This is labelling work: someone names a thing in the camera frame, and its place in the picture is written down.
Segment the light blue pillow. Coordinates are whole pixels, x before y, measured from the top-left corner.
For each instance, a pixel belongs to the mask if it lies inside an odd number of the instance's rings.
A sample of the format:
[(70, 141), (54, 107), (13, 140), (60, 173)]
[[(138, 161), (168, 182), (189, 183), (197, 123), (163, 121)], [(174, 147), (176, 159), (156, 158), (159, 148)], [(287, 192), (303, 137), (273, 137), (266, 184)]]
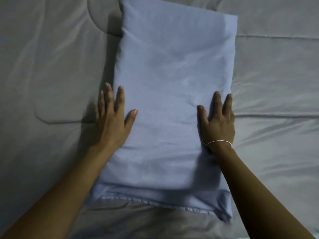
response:
[(231, 93), (237, 16), (162, 0), (121, 0), (114, 88), (138, 115), (88, 203), (123, 199), (232, 218), (229, 187), (202, 143), (197, 105)]

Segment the person's left forearm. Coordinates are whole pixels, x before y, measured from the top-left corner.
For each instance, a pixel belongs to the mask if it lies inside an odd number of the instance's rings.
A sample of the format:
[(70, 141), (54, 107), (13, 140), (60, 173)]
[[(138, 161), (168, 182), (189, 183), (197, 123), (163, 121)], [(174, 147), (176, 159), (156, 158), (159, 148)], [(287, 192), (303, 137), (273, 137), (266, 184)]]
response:
[(120, 146), (91, 146), (0, 239), (66, 239), (90, 189)]

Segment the person's right forearm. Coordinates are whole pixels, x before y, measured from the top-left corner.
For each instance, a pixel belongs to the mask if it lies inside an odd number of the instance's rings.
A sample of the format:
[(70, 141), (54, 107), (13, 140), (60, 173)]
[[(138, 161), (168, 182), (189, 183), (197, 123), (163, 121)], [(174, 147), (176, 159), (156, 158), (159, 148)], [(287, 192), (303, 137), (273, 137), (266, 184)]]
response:
[(233, 148), (211, 152), (250, 239), (316, 239), (252, 173)]

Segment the person's left hand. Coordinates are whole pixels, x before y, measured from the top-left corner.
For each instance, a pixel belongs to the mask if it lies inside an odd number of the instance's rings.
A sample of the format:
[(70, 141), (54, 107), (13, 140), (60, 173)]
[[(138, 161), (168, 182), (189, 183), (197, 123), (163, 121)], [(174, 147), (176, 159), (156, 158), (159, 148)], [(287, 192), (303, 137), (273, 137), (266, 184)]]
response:
[(100, 112), (99, 120), (95, 123), (99, 129), (98, 145), (102, 149), (116, 151), (126, 142), (131, 129), (125, 129), (125, 94), (124, 87), (119, 86), (117, 92), (114, 93), (114, 113), (105, 114), (104, 93), (102, 90), (98, 97), (98, 106)]

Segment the person's right hand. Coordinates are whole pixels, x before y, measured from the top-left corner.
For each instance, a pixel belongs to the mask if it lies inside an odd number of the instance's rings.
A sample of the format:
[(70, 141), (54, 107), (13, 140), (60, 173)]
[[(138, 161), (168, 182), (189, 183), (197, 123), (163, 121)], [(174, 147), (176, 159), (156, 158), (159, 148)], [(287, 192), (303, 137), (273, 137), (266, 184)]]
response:
[(208, 118), (209, 125), (201, 126), (200, 134), (203, 144), (211, 151), (219, 150), (220, 148), (232, 148), (235, 137), (235, 115), (230, 118), (223, 116), (223, 107), (221, 94), (216, 91), (213, 95), (213, 111), (211, 118)]

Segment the grey quilted bedspread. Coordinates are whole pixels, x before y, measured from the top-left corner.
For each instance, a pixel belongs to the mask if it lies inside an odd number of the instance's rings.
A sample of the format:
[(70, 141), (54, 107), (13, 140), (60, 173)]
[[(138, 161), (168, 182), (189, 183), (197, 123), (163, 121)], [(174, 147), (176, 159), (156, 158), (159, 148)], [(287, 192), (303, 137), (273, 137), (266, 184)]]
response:
[[(319, 238), (319, 0), (162, 1), (237, 16), (233, 149)], [(94, 143), (122, 37), (121, 0), (0, 0), (0, 235)], [(232, 196), (225, 222), (90, 192), (70, 239), (248, 237)]]

